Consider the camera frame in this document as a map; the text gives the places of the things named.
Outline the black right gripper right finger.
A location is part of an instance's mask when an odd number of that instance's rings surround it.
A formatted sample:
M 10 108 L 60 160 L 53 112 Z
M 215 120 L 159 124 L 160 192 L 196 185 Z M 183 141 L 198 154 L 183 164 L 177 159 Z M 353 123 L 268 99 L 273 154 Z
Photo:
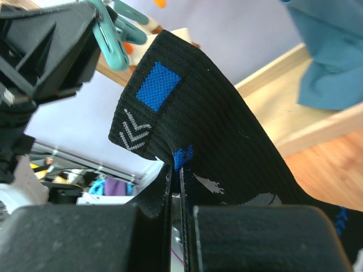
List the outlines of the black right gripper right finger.
M 179 173 L 186 271 L 351 271 L 332 223 L 311 206 L 220 205 Z

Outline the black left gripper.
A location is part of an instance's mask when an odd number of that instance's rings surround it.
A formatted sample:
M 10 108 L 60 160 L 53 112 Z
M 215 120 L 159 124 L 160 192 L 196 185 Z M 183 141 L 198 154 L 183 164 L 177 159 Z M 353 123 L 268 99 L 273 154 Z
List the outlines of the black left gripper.
M 25 135 L 40 104 L 75 95 L 93 76 L 100 54 L 89 2 L 45 9 L 1 7 L 1 180 L 12 181 L 16 157 L 30 152 Z

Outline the long black patterned sock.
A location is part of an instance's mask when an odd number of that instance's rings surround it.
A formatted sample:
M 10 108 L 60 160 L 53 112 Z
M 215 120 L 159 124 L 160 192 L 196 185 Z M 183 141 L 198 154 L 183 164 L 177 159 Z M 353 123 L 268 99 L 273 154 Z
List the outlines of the long black patterned sock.
M 362 270 L 362 213 L 309 196 L 235 87 L 200 49 L 160 32 L 117 104 L 109 140 L 197 181 L 223 204 L 321 209 Z

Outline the teal clothes peg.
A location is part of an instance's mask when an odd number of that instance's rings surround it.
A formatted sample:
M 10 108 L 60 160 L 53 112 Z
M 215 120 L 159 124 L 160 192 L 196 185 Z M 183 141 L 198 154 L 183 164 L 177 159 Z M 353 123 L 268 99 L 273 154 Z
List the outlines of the teal clothes peg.
M 103 1 L 93 0 L 90 3 L 98 12 L 97 23 L 92 30 L 106 63 L 112 70 L 126 70 L 129 58 L 123 43 L 142 45 L 147 40 L 146 34 L 128 19 L 143 26 L 148 25 L 150 19 L 123 1 L 114 1 L 114 8 L 107 7 Z

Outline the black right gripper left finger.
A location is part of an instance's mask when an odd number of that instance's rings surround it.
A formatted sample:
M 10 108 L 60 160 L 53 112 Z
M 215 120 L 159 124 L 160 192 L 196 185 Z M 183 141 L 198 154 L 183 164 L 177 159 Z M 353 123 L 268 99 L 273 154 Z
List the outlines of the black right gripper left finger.
M 172 169 L 123 205 L 42 205 L 1 227 L 2 271 L 169 271 Z

